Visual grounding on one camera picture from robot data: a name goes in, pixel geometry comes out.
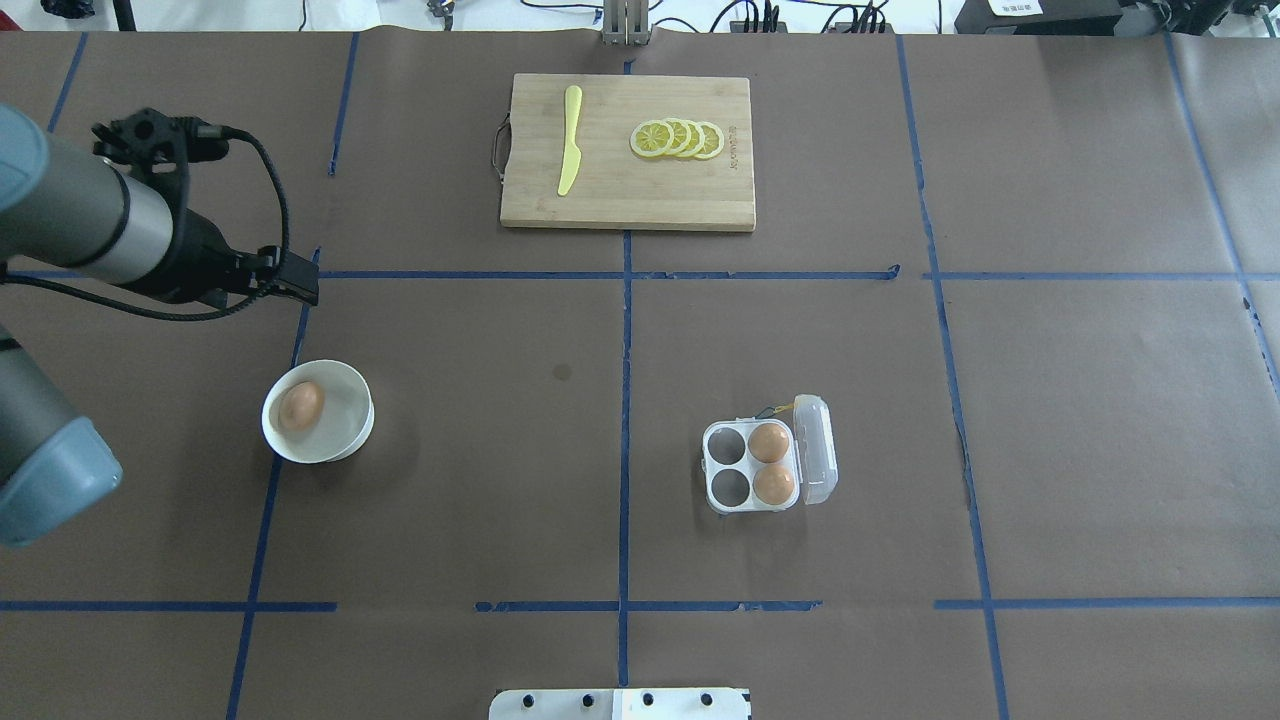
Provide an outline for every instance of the egg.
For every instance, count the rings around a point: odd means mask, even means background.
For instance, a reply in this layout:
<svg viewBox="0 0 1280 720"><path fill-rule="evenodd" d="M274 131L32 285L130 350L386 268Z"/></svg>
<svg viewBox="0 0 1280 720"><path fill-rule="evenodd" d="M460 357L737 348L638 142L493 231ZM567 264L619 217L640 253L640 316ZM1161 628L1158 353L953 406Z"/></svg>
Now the egg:
<svg viewBox="0 0 1280 720"><path fill-rule="evenodd" d="M760 462L777 462L787 455L791 447L791 437L786 428L778 423L764 423L751 430L751 438L746 441L751 455Z"/></svg>
<svg viewBox="0 0 1280 720"><path fill-rule="evenodd" d="M315 425L324 411L324 387L303 380L280 396L279 423L287 432L301 432Z"/></svg>
<svg viewBox="0 0 1280 720"><path fill-rule="evenodd" d="M796 479L782 465L765 465L755 474L755 497L769 505L782 505L796 489Z"/></svg>

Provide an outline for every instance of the white egg tray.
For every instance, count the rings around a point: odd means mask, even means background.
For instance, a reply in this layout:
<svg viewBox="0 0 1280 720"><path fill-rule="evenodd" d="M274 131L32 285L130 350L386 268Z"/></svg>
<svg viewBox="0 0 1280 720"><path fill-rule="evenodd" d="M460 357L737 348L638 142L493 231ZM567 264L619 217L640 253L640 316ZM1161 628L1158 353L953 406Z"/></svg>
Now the white egg tray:
<svg viewBox="0 0 1280 720"><path fill-rule="evenodd" d="M748 439L760 425L778 425L787 436L787 454L777 462L762 462L751 455ZM769 465L782 465L791 471L795 487L781 505L769 505L755 495L755 477ZM712 424L703 433L703 474L707 479L707 502L719 514L780 512L800 497L800 468L796 465L796 442L791 428L781 420L737 419Z"/></svg>
<svg viewBox="0 0 1280 720"><path fill-rule="evenodd" d="M750 698L740 688L503 691L489 720L750 720Z"/></svg>

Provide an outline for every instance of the cutting board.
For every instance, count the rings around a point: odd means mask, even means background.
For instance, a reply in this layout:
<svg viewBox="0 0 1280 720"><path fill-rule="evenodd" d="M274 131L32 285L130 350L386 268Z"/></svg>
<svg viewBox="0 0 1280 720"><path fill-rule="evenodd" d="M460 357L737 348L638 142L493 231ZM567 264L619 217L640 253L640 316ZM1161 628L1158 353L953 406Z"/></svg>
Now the cutting board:
<svg viewBox="0 0 1280 720"><path fill-rule="evenodd" d="M564 151L564 88L582 88L582 163L556 193ZM662 118L712 122L724 150L710 160L639 158L631 131ZM516 76L502 224L521 228L755 229L751 90L746 78Z"/></svg>

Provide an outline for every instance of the knife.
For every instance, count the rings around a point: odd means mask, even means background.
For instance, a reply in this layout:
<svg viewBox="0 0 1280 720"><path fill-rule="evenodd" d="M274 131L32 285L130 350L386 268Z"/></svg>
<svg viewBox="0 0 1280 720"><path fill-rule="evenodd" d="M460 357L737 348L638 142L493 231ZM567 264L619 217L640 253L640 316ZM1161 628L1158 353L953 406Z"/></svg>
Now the knife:
<svg viewBox="0 0 1280 720"><path fill-rule="evenodd" d="M577 114L582 110L582 88L571 85L564 88L564 159L561 161L561 184L556 191L561 197L568 195L577 179L577 167L582 163L582 151L577 149Z"/></svg>

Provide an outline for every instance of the metal clamp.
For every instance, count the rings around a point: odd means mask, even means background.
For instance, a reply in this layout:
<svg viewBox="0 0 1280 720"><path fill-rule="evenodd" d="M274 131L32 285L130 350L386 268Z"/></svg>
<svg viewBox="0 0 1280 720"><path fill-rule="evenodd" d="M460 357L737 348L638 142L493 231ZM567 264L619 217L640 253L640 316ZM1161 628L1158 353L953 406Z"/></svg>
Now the metal clamp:
<svg viewBox="0 0 1280 720"><path fill-rule="evenodd" d="M498 165L498 152L499 143L502 142L502 131L507 131L507 136L511 136L511 113L502 119L502 124L498 126L497 132L493 133L493 151L489 154L489 164L493 165L493 172L498 173L498 182L506 182L507 179L507 167ZM507 143L507 159L511 159L511 143Z"/></svg>
<svg viewBox="0 0 1280 720"><path fill-rule="evenodd" d="M649 45L649 0L604 0L605 45Z"/></svg>

